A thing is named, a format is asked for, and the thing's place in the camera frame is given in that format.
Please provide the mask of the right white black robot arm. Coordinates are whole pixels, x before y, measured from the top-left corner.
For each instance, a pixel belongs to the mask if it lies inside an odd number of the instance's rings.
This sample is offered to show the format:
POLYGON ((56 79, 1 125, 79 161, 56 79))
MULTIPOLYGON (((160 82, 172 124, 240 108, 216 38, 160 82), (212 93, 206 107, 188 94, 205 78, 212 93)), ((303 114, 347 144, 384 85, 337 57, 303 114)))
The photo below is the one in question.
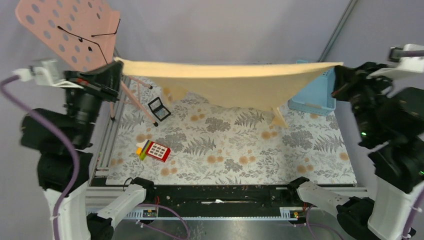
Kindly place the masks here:
POLYGON ((287 186, 291 205, 304 202, 320 208, 357 240, 409 240, 424 199, 424 91, 406 87, 389 96, 394 77, 388 70, 388 65, 374 62, 334 68, 332 97, 351 104, 359 145, 370 150, 375 168, 375 198, 340 195, 306 177, 287 186))

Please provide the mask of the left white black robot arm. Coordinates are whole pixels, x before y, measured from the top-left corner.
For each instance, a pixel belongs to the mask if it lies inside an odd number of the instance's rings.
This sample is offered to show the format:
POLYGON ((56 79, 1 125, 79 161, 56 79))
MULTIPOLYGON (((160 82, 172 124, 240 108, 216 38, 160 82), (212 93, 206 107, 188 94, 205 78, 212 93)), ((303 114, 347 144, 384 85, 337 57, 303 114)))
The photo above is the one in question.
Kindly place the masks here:
POLYGON ((44 60, 41 66, 16 70, 22 81, 65 89, 65 114, 36 108, 38 118, 26 116, 21 123, 21 145, 40 152, 37 177, 49 204, 56 240, 109 240, 133 208, 155 200, 153 182, 134 177, 112 203, 86 213, 93 158, 86 148, 91 146, 102 103, 118 100, 123 66, 114 61, 87 72, 59 73, 53 60, 44 60))

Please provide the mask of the yellow shirt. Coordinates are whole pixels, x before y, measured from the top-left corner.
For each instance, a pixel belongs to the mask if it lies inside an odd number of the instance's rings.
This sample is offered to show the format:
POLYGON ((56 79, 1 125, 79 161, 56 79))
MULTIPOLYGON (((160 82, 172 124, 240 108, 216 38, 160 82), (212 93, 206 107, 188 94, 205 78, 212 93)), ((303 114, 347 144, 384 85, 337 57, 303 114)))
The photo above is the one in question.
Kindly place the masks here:
POLYGON ((280 107, 340 62, 253 65, 199 65, 167 62, 123 62, 123 74, 144 77, 162 88, 164 102, 195 93, 224 108, 252 108, 272 112, 274 125, 288 128, 280 107))

